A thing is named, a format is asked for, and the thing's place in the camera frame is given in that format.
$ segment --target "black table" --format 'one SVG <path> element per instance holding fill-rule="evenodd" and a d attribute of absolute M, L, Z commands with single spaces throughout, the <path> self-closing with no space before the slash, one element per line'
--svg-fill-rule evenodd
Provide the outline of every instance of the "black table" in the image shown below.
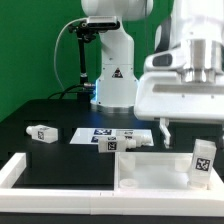
<path fill-rule="evenodd" d="M 44 144 L 31 140 L 25 129 L 43 124 L 59 129 L 59 141 Z M 15 188 L 112 190 L 114 154 L 99 154 L 96 145 L 69 144 L 75 130 L 85 128 L 151 129 L 154 146 L 144 152 L 192 152 L 195 139 L 218 142 L 220 125 L 171 124 L 174 146 L 166 149 L 158 122 L 93 112 L 88 103 L 74 100 L 32 100 L 0 123 L 0 166 L 15 152 L 26 152 L 28 166 Z M 224 153 L 218 150 L 214 167 L 224 176 Z M 224 223 L 224 218 L 163 216 L 89 216 L 1 213 L 0 223 Z"/>

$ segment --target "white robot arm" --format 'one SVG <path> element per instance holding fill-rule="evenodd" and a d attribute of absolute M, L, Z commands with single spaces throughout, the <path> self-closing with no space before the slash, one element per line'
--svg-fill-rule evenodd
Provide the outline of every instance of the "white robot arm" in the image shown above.
<path fill-rule="evenodd" d="M 168 50 L 145 61 L 135 115 L 160 119 L 168 147 L 170 120 L 224 123 L 223 29 L 223 0 L 175 0 Z"/>
<path fill-rule="evenodd" d="M 153 0 L 82 0 L 88 16 L 116 16 L 118 30 L 100 34 L 102 72 L 96 81 L 94 109 L 127 113 L 133 110 L 138 80 L 134 70 L 134 41 L 125 32 L 122 20 L 138 20 L 149 14 Z"/>

